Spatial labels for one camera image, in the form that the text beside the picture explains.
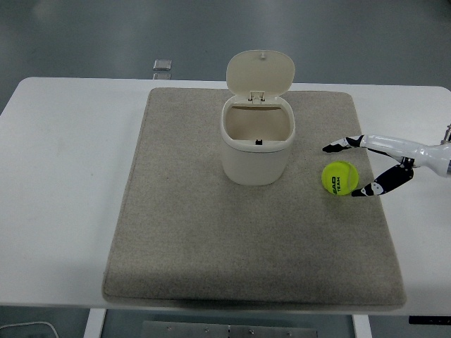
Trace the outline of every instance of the tennis ball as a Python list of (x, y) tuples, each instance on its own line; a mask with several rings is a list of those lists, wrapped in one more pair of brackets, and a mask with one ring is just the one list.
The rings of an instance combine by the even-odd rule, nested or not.
[(347, 195), (359, 184), (359, 173), (351, 163), (336, 161), (324, 168), (321, 181), (331, 194)]

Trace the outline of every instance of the gray floor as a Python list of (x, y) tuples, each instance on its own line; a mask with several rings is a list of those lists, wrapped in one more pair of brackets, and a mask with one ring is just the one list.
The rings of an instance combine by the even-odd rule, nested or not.
[[(0, 306), (0, 327), (24, 323), (46, 322), (53, 325), (60, 338), (83, 338), (89, 309), (26, 308)], [(54, 338), (46, 324), (21, 325), (0, 329), (0, 338)]]
[(0, 111), (26, 77), (149, 79), (169, 58), (174, 80), (224, 80), (248, 49), (289, 55), (295, 82), (451, 89), (451, 3), (0, 0)]

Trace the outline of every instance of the robotic arm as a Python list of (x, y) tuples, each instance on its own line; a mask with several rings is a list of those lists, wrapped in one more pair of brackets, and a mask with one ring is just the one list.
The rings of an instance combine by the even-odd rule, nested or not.
[(410, 181), (414, 176), (413, 168), (422, 165), (432, 169), (437, 175), (451, 177), (451, 126), (448, 126), (441, 145), (424, 144), (378, 135), (360, 135), (345, 137), (325, 146), (326, 153), (337, 153), (351, 148), (367, 148), (378, 154), (394, 158), (398, 165), (380, 174), (363, 189), (354, 190), (352, 196), (373, 196), (386, 194)]

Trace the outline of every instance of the trash bin lid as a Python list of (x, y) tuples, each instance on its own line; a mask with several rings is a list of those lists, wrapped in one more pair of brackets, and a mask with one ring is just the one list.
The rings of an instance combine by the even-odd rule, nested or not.
[(279, 96), (289, 90), (294, 77), (292, 59), (278, 51), (243, 51), (230, 60), (226, 73), (229, 90), (239, 96)]

